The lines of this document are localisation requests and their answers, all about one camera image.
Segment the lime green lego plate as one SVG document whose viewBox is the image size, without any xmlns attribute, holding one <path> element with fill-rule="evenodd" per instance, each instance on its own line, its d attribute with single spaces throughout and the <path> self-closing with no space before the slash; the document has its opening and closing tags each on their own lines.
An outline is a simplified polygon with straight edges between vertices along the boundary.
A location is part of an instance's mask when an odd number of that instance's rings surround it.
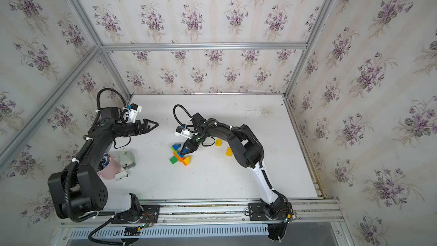
<svg viewBox="0 0 437 246">
<path fill-rule="evenodd" d="M 178 150 L 174 150 L 172 147 L 171 147 L 171 150 L 173 151 L 174 157 L 176 157 L 178 159 L 178 161 L 182 162 L 183 158 L 179 155 L 179 151 Z"/>
</svg>

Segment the blue sloped lego brick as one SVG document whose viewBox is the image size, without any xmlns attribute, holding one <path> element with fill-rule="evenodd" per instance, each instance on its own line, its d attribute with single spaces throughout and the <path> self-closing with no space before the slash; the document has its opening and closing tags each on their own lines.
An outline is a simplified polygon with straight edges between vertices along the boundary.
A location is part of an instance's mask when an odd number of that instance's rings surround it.
<svg viewBox="0 0 437 246">
<path fill-rule="evenodd" d="M 181 144 L 173 144 L 172 145 L 172 148 L 174 149 L 174 150 L 179 150 L 179 148 L 181 147 Z"/>
</svg>

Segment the yellow sloped lego brick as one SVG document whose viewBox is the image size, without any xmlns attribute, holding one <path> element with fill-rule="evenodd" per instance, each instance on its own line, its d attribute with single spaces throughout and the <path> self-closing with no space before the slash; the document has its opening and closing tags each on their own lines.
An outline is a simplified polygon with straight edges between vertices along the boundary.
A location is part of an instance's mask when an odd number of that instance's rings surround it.
<svg viewBox="0 0 437 246">
<path fill-rule="evenodd" d="M 185 157 L 184 160 L 183 160 L 183 164 L 185 166 L 188 166 L 190 164 L 190 162 L 191 162 L 191 157 L 190 156 Z"/>
</svg>

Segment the orange long lego brick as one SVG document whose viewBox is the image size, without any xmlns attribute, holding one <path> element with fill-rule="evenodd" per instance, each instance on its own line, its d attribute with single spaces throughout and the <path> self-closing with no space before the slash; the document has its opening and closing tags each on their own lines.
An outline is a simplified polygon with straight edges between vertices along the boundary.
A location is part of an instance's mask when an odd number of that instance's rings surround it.
<svg viewBox="0 0 437 246">
<path fill-rule="evenodd" d="M 189 163 L 189 161 L 186 161 L 184 157 L 181 157 L 181 156 L 179 155 L 179 152 L 178 152 L 178 151 L 173 152 L 173 154 L 174 154 L 174 157 L 175 157 L 179 162 L 181 162 L 183 165 L 187 166 L 187 164 Z"/>
</svg>

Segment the small green lego brick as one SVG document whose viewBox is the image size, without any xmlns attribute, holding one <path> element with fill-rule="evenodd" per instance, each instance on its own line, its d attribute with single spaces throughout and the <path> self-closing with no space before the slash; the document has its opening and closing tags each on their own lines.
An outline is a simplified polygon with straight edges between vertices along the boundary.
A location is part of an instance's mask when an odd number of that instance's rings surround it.
<svg viewBox="0 0 437 246">
<path fill-rule="evenodd" d="M 170 159 L 170 162 L 171 162 L 172 164 L 175 164 L 175 163 L 178 162 L 178 159 L 177 159 L 176 157 L 172 157 L 172 158 Z"/>
</svg>

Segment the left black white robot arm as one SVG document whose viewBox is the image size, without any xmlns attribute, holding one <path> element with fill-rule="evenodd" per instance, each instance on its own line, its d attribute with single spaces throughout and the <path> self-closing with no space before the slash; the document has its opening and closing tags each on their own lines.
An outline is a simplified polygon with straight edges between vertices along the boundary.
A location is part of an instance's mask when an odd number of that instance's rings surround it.
<svg viewBox="0 0 437 246">
<path fill-rule="evenodd" d="M 63 171 L 49 177 L 48 187 L 60 219 L 81 223 L 97 216 L 109 216 L 105 223 L 88 235 L 89 241 L 107 246 L 127 246 L 127 241 L 104 241 L 96 239 L 95 235 L 114 220 L 139 222 L 145 214 L 144 209 L 133 193 L 110 194 L 97 172 L 101 160 L 117 138 L 143 135 L 159 124 L 146 118 L 138 120 L 136 115 L 141 107 L 137 104 L 125 102 L 123 108 L 103 108 L 100 96 L 105 91 L 120 94 L 111 88 L 103 88 L 97 93 L 97 115 L 84 136 L 83 147 Z"/>
</svg>

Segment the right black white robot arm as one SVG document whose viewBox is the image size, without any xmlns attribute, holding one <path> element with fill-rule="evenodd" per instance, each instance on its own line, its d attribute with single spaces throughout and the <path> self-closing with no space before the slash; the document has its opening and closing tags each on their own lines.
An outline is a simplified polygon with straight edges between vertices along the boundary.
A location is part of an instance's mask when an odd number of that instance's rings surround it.
<svg viewBox="0 0 437 246">
<path fill-rule="evenodd" d="M 173 115 L 179 124 L 175 134 L 186 138 L 178 150 L 180 157 L 189 157 L 200 146 L 204 146 L 208 138 L 228 143 L 233 157 L 240 166 L 251 171 L 259 189 L 260 201 L 248 204 L 250 220 L 272 221 L 272 224 L 267 225 L 268 238 L 272 241 L 281 241 L 286 234 L 288 224 L 296 219 L 296 215 L 289 200 L 270 182 L 264 165 L 264 147 L 250 127 L 227 125 L 215 118 L 206 119 L 199 113 L 191 115 L 180 104 L 173 107 Z"/>
</svg>

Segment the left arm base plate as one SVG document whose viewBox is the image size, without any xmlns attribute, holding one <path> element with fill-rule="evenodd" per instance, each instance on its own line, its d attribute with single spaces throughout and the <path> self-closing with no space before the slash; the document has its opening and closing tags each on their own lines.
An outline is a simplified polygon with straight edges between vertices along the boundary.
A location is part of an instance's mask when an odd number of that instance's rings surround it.
<svg viewBox="0 0 437 246">
<path fill-rule="evenodd" d="M 132 208 L 115 215 L 111 224 L 149 224 L 157 223 L 160 205 L 142 205 L 139 210 Z"/>
</svg>

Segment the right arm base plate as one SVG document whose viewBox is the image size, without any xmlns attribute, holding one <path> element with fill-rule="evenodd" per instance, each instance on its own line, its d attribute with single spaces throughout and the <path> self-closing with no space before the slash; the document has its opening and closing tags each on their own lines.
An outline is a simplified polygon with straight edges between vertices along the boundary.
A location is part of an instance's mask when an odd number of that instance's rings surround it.
<svg viewBox="0 0 437 246">
<path fill-rule="evenodd" d="M 264 202 L 249 203 L 248 216 L 250 221 L 253 222 L 268 220 L 290 222 L 296 218 L 291 204 L 286 205 L 281 201 L 273 203 L 272 205 L 267 205 Z"/>
</svg>

